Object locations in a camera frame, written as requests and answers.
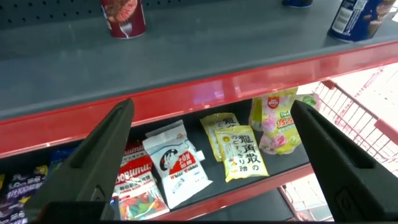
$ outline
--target metal shelf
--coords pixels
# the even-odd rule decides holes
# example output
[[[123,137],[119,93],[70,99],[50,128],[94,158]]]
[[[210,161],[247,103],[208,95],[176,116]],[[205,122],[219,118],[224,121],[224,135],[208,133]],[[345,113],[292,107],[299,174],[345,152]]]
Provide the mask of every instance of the metal shelf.
[[[195,221],[287,221],[294,217],[277,189],[218,210]]]
[[[132,40],[110,37],[101,17],[3,29],[0,157],[84,138],[126,97],[139,125],[398,58],[392,21],[364,42],[327,37],[339,4],[230,0],[153,9],[147,33]]]
[[[170,124],[178,119],[183,119],[189,140],[198,150],[202,150],[205,155],[206,159],[201,164],[208,178],[213,181],[208,187],[172,209],[170,213],[157,217],[157,220],[189,220],[199,217],[264,194],[286,182],[304,177],[313,172],[305,149],[303,146],[299,146],[292,154],[285,156],[262,153],[270,177],[250,177],[232,180],[228,183],[225,182],[224,165],[222,162],[215,161],[208,137],[199,119],[213,113],[231,112],[236,115],[240,124],[248,124],[250,106],[251,100],[245,100],[141,125],[130,130],[129,138],[131,140],[145,139],[144,134],[146,132]],[[261,133],[256,132],[255,135],[257,142],[259,142]],[[51,150],[54,150],[54,148],[3,158],[0,162],[0,173],[12,176],[15,172],[23,172],[36,166],[48,164]],[[153,173],[158,178],[159,189],[164,195],[162,182],[156,171]]]

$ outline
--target shelf pegboard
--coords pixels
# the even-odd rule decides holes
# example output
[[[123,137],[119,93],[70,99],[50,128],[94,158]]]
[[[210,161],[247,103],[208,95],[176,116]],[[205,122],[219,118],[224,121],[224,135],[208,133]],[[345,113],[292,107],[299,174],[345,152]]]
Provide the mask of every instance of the shelf pegboard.
[[[225,0],[142,0],[142,6],[151,10],[214,1]],[[0,30],[102,15],[100,0],[0,0]]]

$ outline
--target yellow candy bag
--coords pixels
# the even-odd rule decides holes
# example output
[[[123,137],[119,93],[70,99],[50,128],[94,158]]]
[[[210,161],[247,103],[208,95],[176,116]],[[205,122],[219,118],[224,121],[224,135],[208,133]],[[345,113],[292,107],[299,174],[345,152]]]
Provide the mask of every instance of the yellow candy bag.
[[[225,181],[268,176],[268,171],[250,126],[216,130],[225,168]]]
[[[220,147],[217,143],[216,130],[239,126],[238,120],[233,113],[217,113],[206,116],[200,120],[201,125],[206,131],[209,138],[214,158],[217,162],[221,162]]]
[[[290,109],[294,100],[300,100],[319,110],[320,99],[316,94],[287,95],[274,94],[263,98],[263,135],[259,148],[269,154],[290,154],[301,144]]]
[[[298,89],[298,87],[289,88],[286,90],[278,91],[276,93],[268,93],[266,96],[295,95]],[[255,131],[262,131],[261,123],[264,120],[262,112],[262,99],[266,96],[254,97],[251,103],[249,124]]]

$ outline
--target snack package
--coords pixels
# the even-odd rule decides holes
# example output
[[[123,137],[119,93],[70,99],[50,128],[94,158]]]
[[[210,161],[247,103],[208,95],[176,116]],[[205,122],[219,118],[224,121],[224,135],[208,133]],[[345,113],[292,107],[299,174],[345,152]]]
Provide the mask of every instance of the snack package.
[[[183,126],[184,122],[182,120],[178,120],[178,121],[176,121],[174,123],[168,124],[166,126],[158,128],[156,130],[153,130],[153,131],[150,131],[148,133],[145,133],[145,136],[147,138],[150,138],[152,136],[156,136],[158,134],[161,134],[161,133],[163,133],[165,131],[168,131],[170,129],[176,128],[176,127],[181,126],[181,125]],[[200,162],[204,161],[206,159],[205,155],[203,154],[203,152],[202,151],[197,151],[196,147],[192,144],[191,141],[188,140],[187,144],[189,144],[189,147],[192,148],[196,152],[196,156],[197,156],[197,158],[199,159]]]
[[[217,162],[221,162],[220,147],[217,143],[216,130],[239,126],[238,120],[233,113],[217,113],[206,116],[200,120],[201,125],[206,131],[209,138],[214,158]]]
[[[144,150],[144,146],[142,146],[142,143],[140,141],[128,141],[120,166],[124,166],[129,161],[138,159],[145,155],[147,155],[147,153]]]
[[[295,95],[298,87],[278,91],[275,93],[268,93],[266,96],[259,96],[253,98],[251,102],[251,109],[249,115],[249,124],[255,131],[262,131],[261,123],[264,120],[264,113],[262,111],[262,102],[264,97],[273,97],[273,96],[288,96]]]
[[[183,125],[152,136],[142,144],[162,178],[169,208],[176,207],[212,183]]]
[[[2,185],[3,185],[3,183],[4,183],[4,179],[6,178],[6,175],[5,174],[0,174],[0,190],[1,190],[1,188],[2,188]]]
[[[268,176],[256,138],[250,126],[216,130],[225,168],[225,181]]]
[[[6,186],[6,195],[1,199],[0,223],[27,223],[23,211],[26,201],[44,183],[48,174],[47,166],[36,167],[33,173],[27,175],[15,174]]]
[[[49,175],[58,169],[65,159],[75,150],[75,148],[56,150],[51,153],[51,162],[49,165]]]
[[[148,220],[169,212],[151,169],[148,155],[120,168],[114,194],[118,197],[121,220]]]
[[[268,154],[290,154],[301,144],[301,139],[294,125],[290,109],[294,100],[300,100],[319,110],[320,99],[316,94],[265,96],[263,98],[262,122],[264,134],[259,147]]]

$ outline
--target wire basket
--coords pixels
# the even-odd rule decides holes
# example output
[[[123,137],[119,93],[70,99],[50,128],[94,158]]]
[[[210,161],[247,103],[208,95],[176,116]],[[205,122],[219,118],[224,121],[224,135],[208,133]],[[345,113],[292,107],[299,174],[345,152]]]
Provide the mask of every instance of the wire basket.
[[[383,70],[380,68],[354,96],[332,80],[320,82],[313,92],[320,97],[320,113],[326,119],[398,176],[398,132],[358,101]],[[386,86],[381,83],[377,88]],[[315,174],[287,183],[279,190],[296,220],[333,221]]]
[[[398,175],[398,132],[337,83],[319,83],[320,113],[357,145]]]

